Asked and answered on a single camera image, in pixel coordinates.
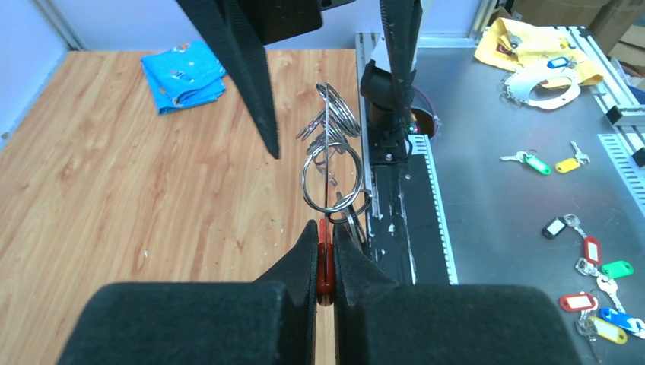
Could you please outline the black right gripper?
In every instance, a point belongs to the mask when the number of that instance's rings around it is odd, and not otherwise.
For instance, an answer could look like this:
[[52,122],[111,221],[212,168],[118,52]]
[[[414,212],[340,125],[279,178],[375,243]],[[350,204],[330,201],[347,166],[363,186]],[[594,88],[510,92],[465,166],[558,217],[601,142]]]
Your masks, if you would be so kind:
[[[232,77],[256,129],[276,160],[278,122],[264,46],[313,32],[323,12],[354,0],[183,0],[177,4]],[[380,128],[397,133],[409,120],[414,54],[423,6],[419,0],[380,1],[390,65],[392,115]]]

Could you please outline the keyring holder with red handle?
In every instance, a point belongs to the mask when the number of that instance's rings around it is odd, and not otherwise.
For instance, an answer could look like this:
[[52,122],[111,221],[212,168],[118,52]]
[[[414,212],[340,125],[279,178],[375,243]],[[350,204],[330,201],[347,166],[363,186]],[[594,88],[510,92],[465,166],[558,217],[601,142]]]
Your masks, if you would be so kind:
[[[301,185],[304,201],[322,214],[318,224],[316,300],[322,306],[331,306],[335,302],[336,292],[332,233],[333,227],[340,225],[331,224],[326,216],[339,219],[342,217],[341,210],[350,204],[359,209],[367,200],[367,195],[361,193],[365,189],[362,157],[350,143],[352,138],[361,136],[361,126],[348,104],[330,83],[318,83],[316,90],[324,107],[318,116],[298,132],[296,138],[301,141],[310,139],[301,173]],[[348,192],[339,188],[332,171],[333,157],[346,157],[354,164],[354,182]]]

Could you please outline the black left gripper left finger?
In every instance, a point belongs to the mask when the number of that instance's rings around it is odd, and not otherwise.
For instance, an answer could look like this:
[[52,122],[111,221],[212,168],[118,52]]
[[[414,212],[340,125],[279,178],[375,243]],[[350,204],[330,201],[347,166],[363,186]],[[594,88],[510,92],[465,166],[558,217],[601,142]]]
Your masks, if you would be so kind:
[[249,282],[119,282],[87,302],[60,364],[311,364],[318,226]]

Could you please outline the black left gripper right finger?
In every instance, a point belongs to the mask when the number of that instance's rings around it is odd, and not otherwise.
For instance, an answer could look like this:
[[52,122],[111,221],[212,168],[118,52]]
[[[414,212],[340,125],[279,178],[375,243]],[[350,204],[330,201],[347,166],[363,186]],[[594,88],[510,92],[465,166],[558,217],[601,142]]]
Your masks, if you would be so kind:
[[497,284],[402,284],[333,231],[339,364],[579,364],[542,291]]

